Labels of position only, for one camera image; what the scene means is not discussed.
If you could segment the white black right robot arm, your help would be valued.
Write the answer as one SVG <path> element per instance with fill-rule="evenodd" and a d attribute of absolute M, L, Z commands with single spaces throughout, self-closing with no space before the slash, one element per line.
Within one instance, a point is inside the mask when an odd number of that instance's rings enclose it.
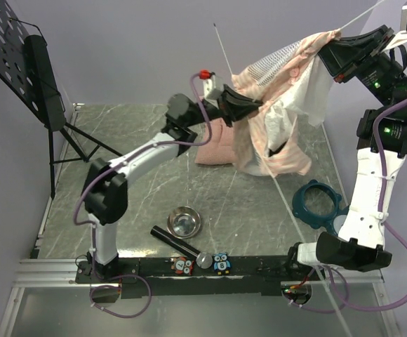
<path fill-rule="evenodd" d="M 336 265 L 368 272 L 389 266 L 385 224 L 399 169 L 407 155 L 407 52 L 395 59 L 393 30 L 385 25 L 356 37 L 329 42 L 318 53 L 337 83 L 356 77 L 382 104 L 366 110 L 356 130 L 357 173 L 352 202 L 338 234 L 322 232 L 316 242 L 288 251 L 286 274 L 302 279 L 311 267 Z"/>

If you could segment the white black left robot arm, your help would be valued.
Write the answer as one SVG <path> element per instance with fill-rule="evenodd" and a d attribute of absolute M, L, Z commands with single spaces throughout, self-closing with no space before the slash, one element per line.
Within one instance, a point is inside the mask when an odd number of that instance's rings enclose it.
<path fill-rule="evenodd" d="M 184 94 L 175 94 L 167 103 L 165 126 L 151 140 L 111 161 L 97 159 L 91 164 L 77 206 L 85 209 L 87 219 L 84 222 L 91 227 L 87 259 L 95 277 L 101 282 L 110 282 L 116 277 L 119 263 L 117 223 L 128 209 L 129 188 L 165 161 L 211 140 L 212 136 L 208 135 L 198 143 L 192 126 L 209 124 L 215 119 L 231 126 L 261 105 L 262 101 L 236 93 L 229 86 L 223 86 L 215 100 L 191 100 Z"/>

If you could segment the pink striped pet tent fabric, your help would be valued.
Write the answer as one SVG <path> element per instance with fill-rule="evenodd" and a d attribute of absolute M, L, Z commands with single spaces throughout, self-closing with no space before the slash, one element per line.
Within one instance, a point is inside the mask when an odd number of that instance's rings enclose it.
<path fill-rule="evenodd" d="M 298 117 L 305 115 L 315 127 L 323 123 L 333 78 L 318 53 L 340 37 L 339 29 L 312 34 L 232 76 L 237 93 L 262 102 L 234 124 L 237 170 L 273 177 L 308 173 L 312 161 L 298 146 Z"/>

